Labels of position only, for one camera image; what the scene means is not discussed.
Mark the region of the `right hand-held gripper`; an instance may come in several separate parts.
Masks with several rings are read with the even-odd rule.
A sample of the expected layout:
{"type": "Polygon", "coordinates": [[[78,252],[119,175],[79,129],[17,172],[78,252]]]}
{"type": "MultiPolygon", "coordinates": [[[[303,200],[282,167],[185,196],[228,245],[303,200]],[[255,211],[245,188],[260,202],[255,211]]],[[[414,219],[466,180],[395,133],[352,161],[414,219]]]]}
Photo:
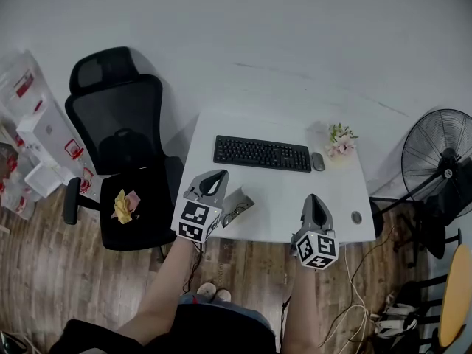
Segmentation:
{"type": "MultiPolygon", "coordinates": [[[[333,218],[327,205],[314,194],[305,199],[301,222],[301,230],[310,230],[315,224],[322,231],[333,229],[333,218]]],[[[295,247],[300,264],[306,268],[322,271],[339,258],[339,243],[332,234],[322,235],[306,231],[295,247]]]]}

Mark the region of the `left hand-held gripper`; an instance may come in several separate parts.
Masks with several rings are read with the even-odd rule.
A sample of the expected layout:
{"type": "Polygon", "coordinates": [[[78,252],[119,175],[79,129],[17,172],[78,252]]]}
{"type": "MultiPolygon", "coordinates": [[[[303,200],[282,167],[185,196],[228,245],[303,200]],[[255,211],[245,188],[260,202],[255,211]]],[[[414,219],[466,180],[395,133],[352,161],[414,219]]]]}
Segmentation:
{"type": "Polygon", "coordinates": [[[171,229],[179,237],[204,243],[219,224],[229,182],[227,170],[210,170],[180,188],[171,229]]]}

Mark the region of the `person's left forearm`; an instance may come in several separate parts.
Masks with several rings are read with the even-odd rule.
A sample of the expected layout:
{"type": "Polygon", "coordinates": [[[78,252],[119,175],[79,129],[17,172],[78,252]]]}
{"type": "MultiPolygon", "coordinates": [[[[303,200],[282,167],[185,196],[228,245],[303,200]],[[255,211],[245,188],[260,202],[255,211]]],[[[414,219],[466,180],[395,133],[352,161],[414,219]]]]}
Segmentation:
{"type": "Polygon", "coordinates": [[[146,345],[170,331],[179,297],[190,274],[194,251],[192,241],[176,238],[135,316],[117,330],[119,334],[146,345]]]}

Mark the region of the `person's right forearm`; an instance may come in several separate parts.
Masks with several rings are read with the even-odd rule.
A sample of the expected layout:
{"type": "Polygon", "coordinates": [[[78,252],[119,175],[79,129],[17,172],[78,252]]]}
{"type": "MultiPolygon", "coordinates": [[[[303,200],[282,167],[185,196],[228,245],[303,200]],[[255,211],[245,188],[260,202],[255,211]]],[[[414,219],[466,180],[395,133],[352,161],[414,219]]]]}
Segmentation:
{"type": "Polygon", "coordinates": [[[316,272],[296,262],[281,354],[319,354],[316,272]]]}

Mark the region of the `white desk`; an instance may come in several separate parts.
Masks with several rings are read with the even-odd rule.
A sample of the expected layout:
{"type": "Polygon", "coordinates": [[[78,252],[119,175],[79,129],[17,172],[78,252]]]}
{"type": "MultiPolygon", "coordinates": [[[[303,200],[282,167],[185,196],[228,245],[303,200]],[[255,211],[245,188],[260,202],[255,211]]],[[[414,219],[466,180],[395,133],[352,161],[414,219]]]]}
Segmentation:
{"type": "MultiPolygon", "coordinates": [[[[222,167],[213,162],[217,135],[305,145],[310,152],[326,154],[325,140],[320,133],[308,130],[303,124],[204,111],[196,123],[180,188],[186,189],[196,176],[222,167]]],[[[289,243],[291,235],[300,229],[305,198],[313,193],[327,205],[339,242],[373,241],[375,228],[357,152],[337,160],[325,156],[324,164],[324,171],[310,173],[224,165],[229,172],[226,192],[231,194],[242,187],[254,206],[226,228],[218,227],[212,236],[289,243]],[[353,223],[353,211],[361,213],[361,224],[353,223]]]]}

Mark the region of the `black keyboard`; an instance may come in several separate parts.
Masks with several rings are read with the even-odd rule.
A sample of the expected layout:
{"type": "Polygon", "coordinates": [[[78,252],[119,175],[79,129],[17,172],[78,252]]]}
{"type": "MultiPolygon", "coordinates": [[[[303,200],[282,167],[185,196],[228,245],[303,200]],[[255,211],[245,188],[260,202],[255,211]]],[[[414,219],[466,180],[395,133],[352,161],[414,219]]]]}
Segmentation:
{"type": "Polygon", "coordinates": [[[311,172],[308,147],[217,135],[213,162],[244,167],[311,172]]]}

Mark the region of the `small pink flower pot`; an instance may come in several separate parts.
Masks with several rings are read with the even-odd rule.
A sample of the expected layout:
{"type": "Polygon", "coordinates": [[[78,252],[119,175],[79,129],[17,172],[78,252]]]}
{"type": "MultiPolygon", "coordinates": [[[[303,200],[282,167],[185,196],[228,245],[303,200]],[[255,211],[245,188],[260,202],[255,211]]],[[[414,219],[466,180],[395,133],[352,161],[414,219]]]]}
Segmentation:
{"type": "Polygon", "coordinates": [[[349,127],[341,123],[332,124],[328,127],[329,144],[325,151],[331,160],[348,157],[356,149],[356,139],[358,136],[349,127]]]}

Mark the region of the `yellow cloth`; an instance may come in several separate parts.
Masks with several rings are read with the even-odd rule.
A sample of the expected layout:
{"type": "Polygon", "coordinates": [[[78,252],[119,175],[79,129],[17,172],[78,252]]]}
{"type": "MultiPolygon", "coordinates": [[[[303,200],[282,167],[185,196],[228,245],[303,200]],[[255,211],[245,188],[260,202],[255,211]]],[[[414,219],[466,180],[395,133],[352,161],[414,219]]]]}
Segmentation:
{"type": "Polygon", "coordinates": [[[129,210],[127,201],[125,200],[124,190],[121,190],[118,196],[114,199],[114,213],[112,218],[117,218],[121,224],[126,224],[132,221],[132,213],[136,210],[129,210]]]}

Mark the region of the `person's left shoe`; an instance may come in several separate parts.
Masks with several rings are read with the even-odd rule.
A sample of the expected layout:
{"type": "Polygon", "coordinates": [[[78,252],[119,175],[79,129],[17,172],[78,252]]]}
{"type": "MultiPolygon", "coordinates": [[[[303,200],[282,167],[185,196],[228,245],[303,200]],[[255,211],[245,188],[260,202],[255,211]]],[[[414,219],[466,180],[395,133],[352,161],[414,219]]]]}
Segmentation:
{"type": "Polygon", "coordinates": [[[206,301],[211,301],[217,292],[216,286],[211,282],[205,282],[197,290],[197,295],[202,296],[206,301]]]}

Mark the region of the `black swivel chair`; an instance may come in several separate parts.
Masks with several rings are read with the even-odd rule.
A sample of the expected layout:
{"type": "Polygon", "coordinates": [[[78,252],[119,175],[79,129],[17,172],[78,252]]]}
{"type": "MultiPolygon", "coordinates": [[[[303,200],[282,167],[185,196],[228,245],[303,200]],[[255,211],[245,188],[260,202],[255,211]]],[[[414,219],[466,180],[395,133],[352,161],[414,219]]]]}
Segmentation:
{"type": "Polygon", "coordinates": [[[428,250],[434,257],[441,259],[445,253],[445,245],[461,240],[461,234],[451,238],[445,236],[445,228],[459,216],[464,209],[472,205],[472,185],[446,184],[445,188],[426,198],[414,199],[414,223],[404,214],[400,214],[411,232],[410,238],[394,244],[393,251],[408,243],[413,244],[413,260],[407,265],[414,268],[417,265],[419,251],[428,250]]]}

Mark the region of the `white and black device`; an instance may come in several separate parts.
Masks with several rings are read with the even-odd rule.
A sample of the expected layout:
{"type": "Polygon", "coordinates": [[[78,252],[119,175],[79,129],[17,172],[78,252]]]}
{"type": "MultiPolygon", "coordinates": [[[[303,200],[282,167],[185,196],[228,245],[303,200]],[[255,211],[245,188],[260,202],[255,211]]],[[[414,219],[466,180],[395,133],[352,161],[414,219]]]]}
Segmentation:
{"type": "Polygon", "coordinates": [[[417,326],[417,308],[403,303],[387,305],[375,323],[375,335],[381,339],[402,336],[417,326]]]}

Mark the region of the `person's black top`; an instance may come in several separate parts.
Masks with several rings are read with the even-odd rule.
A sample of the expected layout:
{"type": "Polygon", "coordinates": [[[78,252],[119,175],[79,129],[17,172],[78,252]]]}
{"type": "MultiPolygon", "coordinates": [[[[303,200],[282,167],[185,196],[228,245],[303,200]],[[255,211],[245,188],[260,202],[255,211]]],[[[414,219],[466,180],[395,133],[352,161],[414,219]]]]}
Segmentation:
{"type": "Polygon", "coordinates": [[[180,304],[168,333],[148,344],[72,319],[49,354],[277,354],[275,336],[262,322],[213,304],[180,304]]]}

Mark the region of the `white water dispenser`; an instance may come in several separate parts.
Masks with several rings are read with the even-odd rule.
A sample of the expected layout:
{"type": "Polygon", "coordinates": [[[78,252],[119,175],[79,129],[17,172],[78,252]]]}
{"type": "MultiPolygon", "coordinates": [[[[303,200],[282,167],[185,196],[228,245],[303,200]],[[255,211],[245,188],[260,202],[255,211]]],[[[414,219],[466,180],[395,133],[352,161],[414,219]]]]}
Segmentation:
{"type": "Polygon", "coordinates": [[[72,160],[64,150],[66,143],[75,137],[54,102],[47,101],[40,111],[23,117],[17,132],[27,150],[39,161],[25,176],[25,182],[41,197],[47,198],[60,185],[83,175],[83,165],[72,160]]]}

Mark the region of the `clear jug with red label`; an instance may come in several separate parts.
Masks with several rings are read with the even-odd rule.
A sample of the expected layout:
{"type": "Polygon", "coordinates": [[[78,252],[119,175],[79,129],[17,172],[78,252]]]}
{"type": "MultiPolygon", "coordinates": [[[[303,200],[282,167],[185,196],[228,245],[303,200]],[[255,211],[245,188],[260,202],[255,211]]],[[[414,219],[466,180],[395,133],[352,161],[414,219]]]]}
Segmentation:
{"type": "Polygon", "coordinates": [[[14,51],[0,58],[0,108],[14,122],[47,104],[49,87],[31,52],[14,51]]]}

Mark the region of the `black pedestal fan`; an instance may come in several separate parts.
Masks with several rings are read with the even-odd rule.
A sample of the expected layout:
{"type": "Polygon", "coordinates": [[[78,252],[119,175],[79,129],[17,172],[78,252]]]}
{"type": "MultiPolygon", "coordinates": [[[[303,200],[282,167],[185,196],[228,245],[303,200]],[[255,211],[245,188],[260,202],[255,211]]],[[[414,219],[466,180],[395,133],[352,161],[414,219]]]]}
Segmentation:
{"type": "Polygon", "coordinates": [[[472,116],[441,108],[421,117],[403,143],[400,174],[406,194],[384,209],[371,203],[375,228],[403,203],[443,226],[472,211],[472,116]]]}

